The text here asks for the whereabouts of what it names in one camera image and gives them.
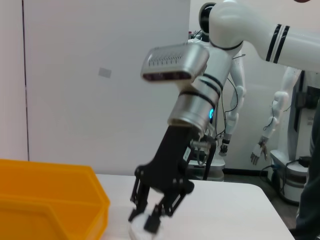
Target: yellow plastic bin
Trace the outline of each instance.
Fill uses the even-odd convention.
[[[0,159],[0,240],[99,240],[109,205],[89,166]]]

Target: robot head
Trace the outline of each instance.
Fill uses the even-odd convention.
[[[209,35],[209,15],[211,12],[211,9],[215,6],[216,4],[214,2],[208,2],[205,3],[199,11],[199,24],[200,28],[203,32],[204,35]]]

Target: gray pants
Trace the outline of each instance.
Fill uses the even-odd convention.
[[[309,178],[300,198],[296,240],[315,240],[320,235],[320,103],[318,103],[311,133],[311,164]]]

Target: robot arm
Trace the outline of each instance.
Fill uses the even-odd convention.
[[[223,135],[222,144],[220,147],[219,154],[221,156],[226,156],[228,151],[228,145],[230,143],[231,136],[238,125],[239,112],[244,104],[245,95],[246,95],[246,86],[245,86],[245,70],[243,59],[240,57],[242,51],[235,56],[235,59],[232,62],[230,69],[230,75],[235,85],[235,90],[230,102],[230,107],[232,111],[229,111],[226,114],[226,126],[225,133]]]
[[[145,212],[150,188],[164,195],[144,224],[143,228],[151,233],[157,233],[160,217],[171,217],[184,197],[193,191],[194,184],[186,176],[192,149],[215,149],[214,139],[203,141],[204,133],[243,41],[252,43],[267,62],[311,72],[318,72],[320,67],[319,34],[271,24],[235,0],[216,4],[209,18],[204,14],[203,19],[209,21],[209,50],[199,44],[155,48],[141,71],[149,82],[185,83],[181,85],[168,119],[169,127],[153,160],[138,166],[134,173],[131,201],[136,209],[130,222]]]
[[[281,116],[289,100],[289,92],[295,86],[298,78],[301,74],[301,70],[293,67],[288,67],[284,73],[281,89],[274,94],[274,99],[271,106],[271,116],[269,117],[265,127],[263,128],[262,136],[257,145],[255,145],[252,154],[251,162],[257,165],[258,159],[265,148],[269,138],[273,135],[277,129]]]

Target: floor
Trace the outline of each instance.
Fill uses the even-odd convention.
[[[296,227],[298,207],[281,200],[276,191],[267,182],[262,181],[258,176],[224,175],[224,181],[230,183],[253,184],[260,187],[282,218],[285,225],[289,229]]]

